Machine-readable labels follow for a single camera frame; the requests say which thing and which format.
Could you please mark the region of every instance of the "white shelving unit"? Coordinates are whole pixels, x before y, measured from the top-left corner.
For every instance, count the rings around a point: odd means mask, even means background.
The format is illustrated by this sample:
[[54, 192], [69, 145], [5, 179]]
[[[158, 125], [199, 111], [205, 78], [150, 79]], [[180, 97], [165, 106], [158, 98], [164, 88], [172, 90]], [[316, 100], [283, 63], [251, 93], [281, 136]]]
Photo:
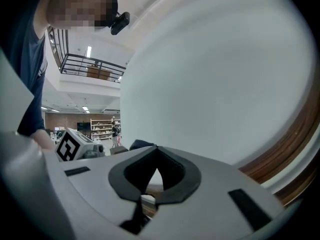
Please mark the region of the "white shelving unit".
[[[115, 125], [121, 129], [121, 119], [113, 119], [114, 122], [118, 122]], [[90, 119], [90, 126], [91, 126], [91, 138], [98, 137], [100, 140], [109, 140], [112, 137], [112, 127], [111, 127], [112, 120], [92, 120]]]

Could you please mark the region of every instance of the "desk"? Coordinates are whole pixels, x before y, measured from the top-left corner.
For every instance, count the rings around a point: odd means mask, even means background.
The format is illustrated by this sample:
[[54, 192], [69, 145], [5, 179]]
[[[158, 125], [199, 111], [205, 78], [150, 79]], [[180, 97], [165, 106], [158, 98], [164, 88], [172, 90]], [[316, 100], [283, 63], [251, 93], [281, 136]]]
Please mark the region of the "desk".
[[[96, 66], [88, 66], [88, 72], [86, 76], [89, 78], [98, 78], [99, 68]], [[110, 70], [102, 69], [100, 71], [99, 79], [111, 81], [113, 78], [110, 78], [110, 74], [113, 72]]]

